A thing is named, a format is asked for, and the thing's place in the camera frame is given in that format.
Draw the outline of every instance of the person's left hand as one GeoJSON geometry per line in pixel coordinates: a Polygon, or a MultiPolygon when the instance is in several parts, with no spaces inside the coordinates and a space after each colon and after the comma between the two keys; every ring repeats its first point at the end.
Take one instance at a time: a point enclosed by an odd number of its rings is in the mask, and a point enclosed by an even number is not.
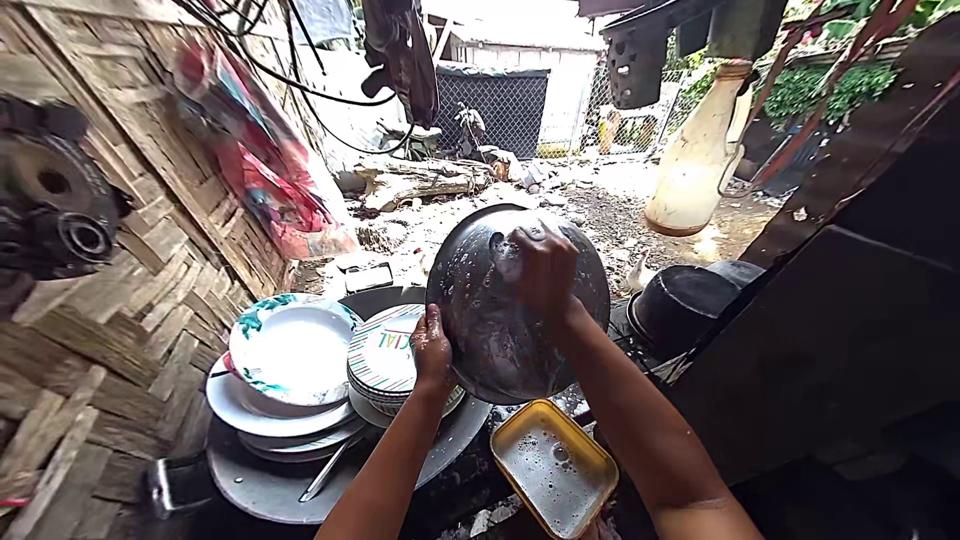
{"type": "Polygon", "coordinates": [[[450,370],[453,352],[444,335],[440,308],[436,304],[426,307],[410,342],[414,346],[414,363],[417,365],[416,386],[446,398],[456,386],[450,370]]]}

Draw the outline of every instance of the woven bamboo wall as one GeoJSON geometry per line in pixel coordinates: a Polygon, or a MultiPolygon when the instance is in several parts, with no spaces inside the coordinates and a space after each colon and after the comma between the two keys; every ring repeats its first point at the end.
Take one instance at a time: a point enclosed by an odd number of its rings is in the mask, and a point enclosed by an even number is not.
{"type": "MultiPolygon", "coordinates": [[[[149,4],[140,20],[0,3],[0,91],[80,108],[84,149],[136,208],[111,265],[41,283],[0,324],[0,500],[30,497],[0,519],[2,540],[142,537],[149,460],[202,447],[204,373],[229,326],[289,286],[289,261],[169,113],[177,40],[208,36],[149,4]]],[[[270,39],[253,41],[282,69],[270,39]]],[[[277,97],[303,127],[296,98],[277,97]]]]}

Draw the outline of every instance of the metal spoon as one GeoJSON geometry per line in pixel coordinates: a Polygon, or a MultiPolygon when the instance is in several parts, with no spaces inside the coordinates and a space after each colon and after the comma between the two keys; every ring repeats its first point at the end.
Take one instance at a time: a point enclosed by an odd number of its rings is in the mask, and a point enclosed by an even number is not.
{"type": "Polygon", "coordinates": [[[357,431],[354,435],[347,439],[347,441],[344,442],[343,446],[337,449],[337,452],[335,452],[330,460],[327,461],[326,465],[324,465],[317,477],[310,482],[309,487],[306,488],[306,491],[303,492],[303,495],[300,495],[301,503],[306,503],[307,501],[313,499],[318,493],[320,493],[321,489],[324,489],[324,485],[326,484],[327,479],[329,479],[330,473],[333,471],[333,466],[337,464],[340,456],[344,454],[348,447],[352,446],[364,436],[364,431],[366,430],[357,431]]]}

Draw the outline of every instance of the hanging plastic bottle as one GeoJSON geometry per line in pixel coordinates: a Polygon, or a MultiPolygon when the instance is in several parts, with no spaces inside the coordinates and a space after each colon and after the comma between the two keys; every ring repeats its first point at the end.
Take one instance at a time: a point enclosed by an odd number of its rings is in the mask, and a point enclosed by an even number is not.
{"type": "Polygon", "coordinates": [[[737,147],[736,141],[751,92],[740,99],[736,92],[752,69],[753,64],[743,60],[717,68],[713,86],[667,144],[657,169],[657,191],[645,211],[654,231],[689,236],[709,222],[743,156],[743,146],[737,147]]]}

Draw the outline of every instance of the yellow container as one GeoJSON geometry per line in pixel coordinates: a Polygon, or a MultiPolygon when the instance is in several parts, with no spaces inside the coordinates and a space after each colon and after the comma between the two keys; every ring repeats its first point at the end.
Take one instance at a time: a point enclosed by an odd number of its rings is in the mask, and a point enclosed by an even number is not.
{"type": "Polygon", "coordinates": [[[579,538],[616,487],[619,472],[580,426],[547,400],[517,411],[490,438],[516,494],[553,538],[579,538]]]}

